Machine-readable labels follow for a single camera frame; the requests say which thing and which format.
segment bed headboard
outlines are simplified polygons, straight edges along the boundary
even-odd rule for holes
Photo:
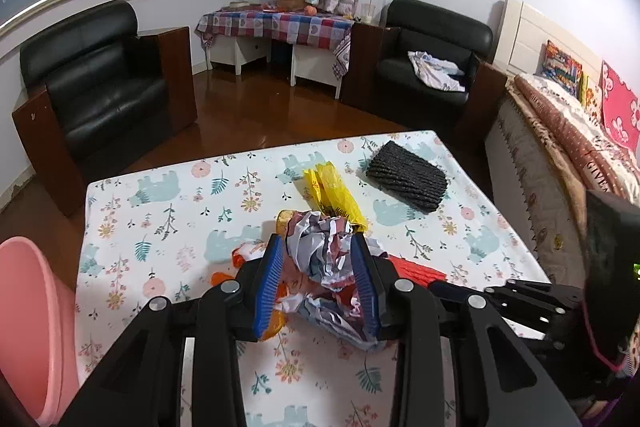
[[[548,40],[580,62],[591,78],[600,78],[602,58],[551,19],[517,0],[504,0],[494,65],[511,74],[540,73]]]

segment crumpled paper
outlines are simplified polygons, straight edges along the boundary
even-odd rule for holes
[[[364,328],[362,309],[351,267],[353,227],[345,217],[318,211],[293,212],[286,227],[282,281],[287,294],[274,309],[299,313],[307,320],[364,351],[385,346]],[[373,256],[385,253],[377,240],[366,238]],[[234,256],[245,261],[264,254],[254,243],[240,245]]]

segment metal screw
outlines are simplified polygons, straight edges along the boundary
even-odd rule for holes
[[[154,297],[149,302],[149,309],[153,312],[159,312],[166,308],[166,299],[163,297]]]
[[[486,301],[481,295],[470,295],[466,301],[469,303],[469,306],[477,310],[481,310],[486,306]]]
[[[414,283],[409,279],[397,279],[396,282],[394,282],[394,286],[396,290],[400,292],[410,292],[414,289]]]
[[[228,280],[220,285],[223,293],[236,293],[240,289],[240,283],[236,280]]]

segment floral tablecloth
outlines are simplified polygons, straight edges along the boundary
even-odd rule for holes
[[[389,139],[439,166],[449,187],[424,216],[380,191],[362,169]],[[76,291],[76,353],[83,382],[148,299],[197,298],[230,269],[242,241],[265,240],[284,208],[305,210],[302,170],[331,161],[385,250],[473,288],[504,279],[546,281],[533,256],[430,131],[328,140],[206,158],[126,174],[89,187]],[[525,328],[516,327],[518,333]],[[190,362],[182,424],[190,425]],[[264,343],[238,343],[248,427],[386,427],[396,344],[365,354],[292,316]],[[454,417],[447,393],[447,415]]]

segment table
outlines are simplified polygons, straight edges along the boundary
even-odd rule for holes
[[[388,140],[439,166],[449,187],[427,216],[362,174]],[[332,161],[390,253],[473,288],[504,279],[547,281],[524,243],[431,131],[352,137],[256,150],[126,174],[92,184],[76,290],[76,353],[83,382],[149,298],[196,298],[212,272],[231,270],[242,241],[264,240],[284,208],[308,209],[302,170]],[[516,327],[520,334],[527,333]],[[190,356],[182,423],[190,425]],[[291,316],[264,343],[238,344],[248,427],[386,427],[396,344],[364,353]],[[443,404],[454,420],[447,384]]]
[[[270,13],[261,10],[217,11],[203,15],[196,26],[207,60],[242,65],[257,58],[270,60],[270,39],[293,45],[291,86],[296,77],[334,86],[340,97],[342,76],[349,69],[349,33],[353,20],[331,14]]]

